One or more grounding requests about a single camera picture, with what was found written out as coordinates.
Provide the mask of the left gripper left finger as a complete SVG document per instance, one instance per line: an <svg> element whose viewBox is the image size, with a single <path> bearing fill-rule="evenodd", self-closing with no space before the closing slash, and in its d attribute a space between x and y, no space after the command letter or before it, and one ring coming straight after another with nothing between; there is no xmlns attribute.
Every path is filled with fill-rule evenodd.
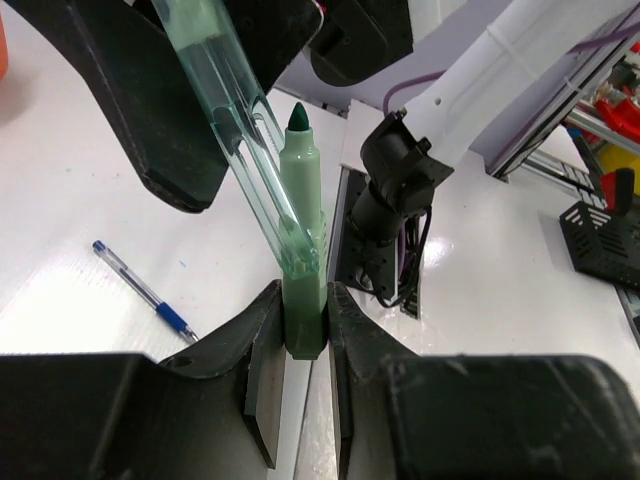
<svg viewBox="0 0 640 480"><path fill-rule="evenodd" d="M5 479L263 479L277 461L285 370L271 282L202 340L139 353L1 360Z"/></svg>

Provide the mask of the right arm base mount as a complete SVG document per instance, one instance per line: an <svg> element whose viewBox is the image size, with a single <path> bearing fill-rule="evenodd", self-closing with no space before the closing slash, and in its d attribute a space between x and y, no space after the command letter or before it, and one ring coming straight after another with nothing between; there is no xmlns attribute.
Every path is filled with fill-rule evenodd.
<svg viewBox="0 0 640 480"><path fill-rule="evenodd" d="M414 260L420 246L420 230L413 228L403 248L396 241L380 244L359 236L351 222L351 212L360 197L369 195L368 176L343 165L331 226L328 279L338 281L385 308L398 307L412 319L419 318L420 264Z"/></svg>

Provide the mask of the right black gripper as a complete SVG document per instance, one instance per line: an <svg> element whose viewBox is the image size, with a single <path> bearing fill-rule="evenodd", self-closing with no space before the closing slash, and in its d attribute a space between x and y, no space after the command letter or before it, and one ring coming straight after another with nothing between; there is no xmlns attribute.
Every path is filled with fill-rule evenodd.
<svg viewBox="0 0 640 480"><path fill-rule="evenodd" d="M310 41L309 62L317 77L332 86L363 82L413 52L406 0L227 0L224 4L265 93Z"/></svg>

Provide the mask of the green marker pen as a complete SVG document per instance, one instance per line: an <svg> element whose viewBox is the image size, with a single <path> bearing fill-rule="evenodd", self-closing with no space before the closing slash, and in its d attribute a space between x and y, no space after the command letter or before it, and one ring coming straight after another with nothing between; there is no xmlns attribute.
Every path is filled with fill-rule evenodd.
<svg viewBox="0 0 640 480"><path fill-rule="evenodd" d="M282 278L285 346L293 359L314 361L327 342L326 216L321 155L300 102L290 114L279 157L281 178L296 215L282 223L289 230L296 254Z"/></svg>

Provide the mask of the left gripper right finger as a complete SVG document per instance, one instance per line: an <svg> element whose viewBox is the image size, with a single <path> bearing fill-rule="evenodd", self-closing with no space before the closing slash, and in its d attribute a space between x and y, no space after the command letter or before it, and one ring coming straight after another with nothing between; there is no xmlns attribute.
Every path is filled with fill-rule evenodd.
<svg viewBox="0 0 640 480"><path fill-rule="evenodd" d="M342 479L635 479L639 410L583 355L420 356L327 293Z"/></svg>

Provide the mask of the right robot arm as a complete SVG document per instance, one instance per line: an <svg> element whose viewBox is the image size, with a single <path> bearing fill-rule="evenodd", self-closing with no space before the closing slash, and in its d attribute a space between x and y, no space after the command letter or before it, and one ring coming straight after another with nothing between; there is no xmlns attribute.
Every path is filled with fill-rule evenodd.
<svg viewBox="0 0 640 480"><path fill-rule="evenodd" d="M237 101L244 123L279 75L324 35L315 1L15 1L13 10L85 80L145 188L190 214L209 208L244 127L212 124ZM629 1L514 1L460 58L366 141L394 208L416 198L387 166L455 165L481 131Z"/></svg>

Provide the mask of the red yellow background clutter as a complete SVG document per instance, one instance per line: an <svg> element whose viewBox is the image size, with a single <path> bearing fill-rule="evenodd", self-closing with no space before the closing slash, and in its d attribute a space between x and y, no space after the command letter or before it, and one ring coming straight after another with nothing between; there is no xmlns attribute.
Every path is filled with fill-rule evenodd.
<svg viewBox="0 0 640 480"><path fill-rule="evenodd" d="M605 209L625 215L639 207L639 45L605 72L570 111L576 131L601 170Z"/></svg>

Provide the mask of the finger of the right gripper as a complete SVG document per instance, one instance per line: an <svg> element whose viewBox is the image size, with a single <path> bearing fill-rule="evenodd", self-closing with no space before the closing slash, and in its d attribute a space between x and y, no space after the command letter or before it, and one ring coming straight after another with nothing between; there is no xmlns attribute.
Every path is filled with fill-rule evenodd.
<svg viewBox="0 0 640 480"><path fill-rule="evenodd" d="M168 38L124 1L12 1L83 78L144 187L191 214L213 203L221 147Z"/></svg>

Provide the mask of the orange round pen holder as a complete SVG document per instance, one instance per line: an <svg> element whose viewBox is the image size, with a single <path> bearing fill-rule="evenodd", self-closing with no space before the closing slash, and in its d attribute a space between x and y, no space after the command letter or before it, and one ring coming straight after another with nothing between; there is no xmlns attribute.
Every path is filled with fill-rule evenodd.
<svg viewBox="0 0 640 480"><path fill-rule="evenodd" d="M3 80L9 66L9 53L2 17L0 17L0 80Z"/></svg>

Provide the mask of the black mesh basket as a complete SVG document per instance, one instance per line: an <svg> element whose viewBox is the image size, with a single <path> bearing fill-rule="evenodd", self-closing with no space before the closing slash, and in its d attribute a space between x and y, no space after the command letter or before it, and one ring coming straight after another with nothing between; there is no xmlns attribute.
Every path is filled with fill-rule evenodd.
<svg viewBox="0 0 640 480"><path fill-rule="evenodd" d="M559 217L574 269L639 291L639 219L578 201Z"/></svg>

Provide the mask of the blue ballpoint pen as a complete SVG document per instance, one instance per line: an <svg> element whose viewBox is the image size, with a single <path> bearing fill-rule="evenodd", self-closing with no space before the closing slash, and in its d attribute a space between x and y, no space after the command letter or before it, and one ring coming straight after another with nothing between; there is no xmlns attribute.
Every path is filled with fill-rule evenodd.
<svg viewBox="0 0 640 480"><path fill-rule="evenodd" d="M95 240L92 243L92 248L95 254L118 274L177 335L181 336L189 344L196 343L199 340L198 335L188 323L167 302L163 301L153 292L151 288L101 240Z"/></svg>

